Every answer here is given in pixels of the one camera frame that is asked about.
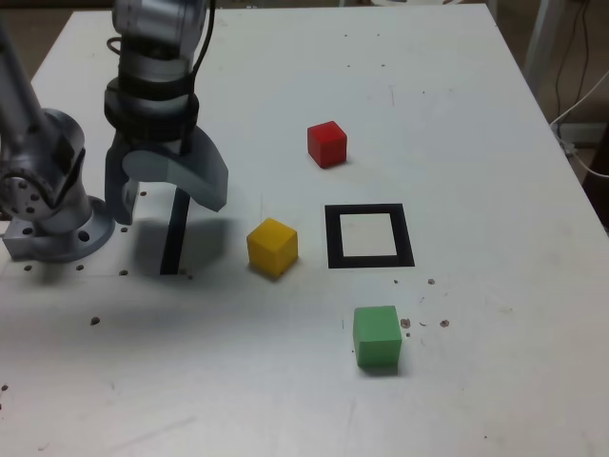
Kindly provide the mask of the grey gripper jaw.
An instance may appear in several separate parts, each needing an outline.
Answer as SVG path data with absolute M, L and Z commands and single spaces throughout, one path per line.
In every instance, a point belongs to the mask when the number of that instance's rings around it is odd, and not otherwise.
M 140 182 L 123 169 L 123 159 L 131 152 L 128 139 L 116 132 L 106 155 L 105 199 L 114 220 L 125 226 L 133 223 L 133 212 L 140 191 Z
M 213 141 L 195 128 L 183 142 L 182 154 L 153 151 L 129 152 L 122 166 L 138 182 L 164 182 L 185 191 L 198 205 L 218 212 L 226 204 L 228 170 Z

